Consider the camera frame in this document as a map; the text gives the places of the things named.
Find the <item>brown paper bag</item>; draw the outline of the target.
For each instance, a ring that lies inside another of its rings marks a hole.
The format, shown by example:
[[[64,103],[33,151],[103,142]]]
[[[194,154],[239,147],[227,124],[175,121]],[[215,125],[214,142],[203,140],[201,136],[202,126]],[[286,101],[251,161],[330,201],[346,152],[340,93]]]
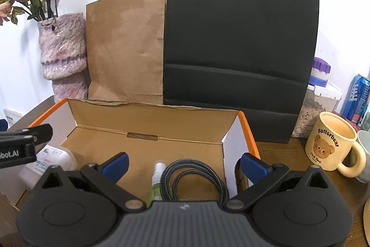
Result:
[[[99,0],[86,6],[91,100],[163,103],[167,0]]]

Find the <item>red cardboard box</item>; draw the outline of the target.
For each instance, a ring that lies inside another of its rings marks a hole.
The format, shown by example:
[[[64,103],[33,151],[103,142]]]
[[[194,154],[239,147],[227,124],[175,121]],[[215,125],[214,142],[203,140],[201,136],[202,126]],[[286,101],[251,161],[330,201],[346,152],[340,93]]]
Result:
[[[34,120],[53,128],[51,145],[73,153],[77,166],[101,164],[119,152],[129,169],[119,186],[146,199],[157,162],[196,159],[226,184],[230,196],[249,186],[236,166],[259,154],[245,115],[236,110],[63,99]]]

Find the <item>clear jar with nuts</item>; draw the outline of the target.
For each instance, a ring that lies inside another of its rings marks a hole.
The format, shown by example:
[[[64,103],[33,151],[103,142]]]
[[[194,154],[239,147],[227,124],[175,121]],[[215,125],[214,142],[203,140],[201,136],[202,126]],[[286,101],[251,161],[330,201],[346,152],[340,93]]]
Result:
[[[321,112],[333,112],[342,98],[342,90],[328,81],[325,87],[308,85],[292,137],[308,138]]]

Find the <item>white plastic wipes container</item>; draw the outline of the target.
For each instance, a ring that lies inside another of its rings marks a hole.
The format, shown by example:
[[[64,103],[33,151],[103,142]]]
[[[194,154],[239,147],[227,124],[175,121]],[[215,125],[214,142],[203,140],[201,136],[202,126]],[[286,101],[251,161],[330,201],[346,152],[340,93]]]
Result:
[[[46,170],[55,165],[64,171],[74,171],[77,168],[77,161],[69,149],[45,145],[36,154],[36,160],[21,169],[19,177],[27,190],[31,191]]]

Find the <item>yellow bear mug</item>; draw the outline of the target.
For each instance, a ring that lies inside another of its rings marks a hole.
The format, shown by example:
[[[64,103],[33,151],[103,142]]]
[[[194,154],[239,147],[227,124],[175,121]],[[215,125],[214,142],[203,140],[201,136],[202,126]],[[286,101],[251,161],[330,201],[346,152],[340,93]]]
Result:
[[[305,153],[323,170],[338,170],[345,177],[355,178],[366,166],[366,153],[357,139],[357,132],[345,119],[321,112],[307,139]],[[352,150],[357,160],[352,167],[347,167],[343,162]]]

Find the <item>purple lid container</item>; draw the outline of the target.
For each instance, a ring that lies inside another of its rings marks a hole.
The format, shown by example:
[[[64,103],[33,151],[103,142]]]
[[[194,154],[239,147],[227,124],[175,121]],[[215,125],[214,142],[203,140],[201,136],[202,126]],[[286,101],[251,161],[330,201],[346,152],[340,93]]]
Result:
[[[325,60],[315,57],[309,78],[309,85],[326,87],[331,66]]]

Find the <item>yellow thermos jug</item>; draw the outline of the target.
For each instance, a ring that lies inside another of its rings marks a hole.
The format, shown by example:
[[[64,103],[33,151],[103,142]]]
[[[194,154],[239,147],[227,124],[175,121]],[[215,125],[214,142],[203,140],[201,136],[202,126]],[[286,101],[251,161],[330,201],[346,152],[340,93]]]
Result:
[[[367,199],[363,211],[363,228],[366,241],[370,246],[370,198]]]

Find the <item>pink ceramic vase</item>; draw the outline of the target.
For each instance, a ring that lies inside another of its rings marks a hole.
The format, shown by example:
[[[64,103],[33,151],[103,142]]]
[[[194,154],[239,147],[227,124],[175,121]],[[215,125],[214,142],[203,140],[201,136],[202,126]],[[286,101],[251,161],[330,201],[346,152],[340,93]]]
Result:
[[[63,14],[37,24],[43,78],[51,81],[54,100],[86,99],[87,54],[82,13]]]

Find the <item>green spray bottle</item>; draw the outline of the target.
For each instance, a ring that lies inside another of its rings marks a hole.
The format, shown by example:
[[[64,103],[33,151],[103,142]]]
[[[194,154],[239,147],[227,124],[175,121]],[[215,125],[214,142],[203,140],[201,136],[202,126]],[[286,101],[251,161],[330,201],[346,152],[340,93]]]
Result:
[[[160,193],[160,178],[166,168],[166,164],[161,161],[157,161],[154,164],[154,173],[152,176],[151,188],[149,189],[146,206],[149,208],[153,201],[162,201],[162,195]]]

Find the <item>black paper bag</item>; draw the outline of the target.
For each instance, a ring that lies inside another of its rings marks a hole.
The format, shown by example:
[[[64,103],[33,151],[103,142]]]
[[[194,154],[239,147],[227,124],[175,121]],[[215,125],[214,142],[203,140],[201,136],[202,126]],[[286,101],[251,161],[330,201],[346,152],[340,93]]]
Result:
[[[256,141],[286,143],[318,25],[319,0],[167,0],[164,102],[240,110]]]

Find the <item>blue soda can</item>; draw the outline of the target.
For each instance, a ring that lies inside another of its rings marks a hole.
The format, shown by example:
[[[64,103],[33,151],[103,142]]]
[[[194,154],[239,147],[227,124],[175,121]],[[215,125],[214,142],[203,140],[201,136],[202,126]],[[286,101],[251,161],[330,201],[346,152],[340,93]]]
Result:
[[[360,125],[368,106],[369,79],[356,75],[345,97],[341,116],[355,125]]]

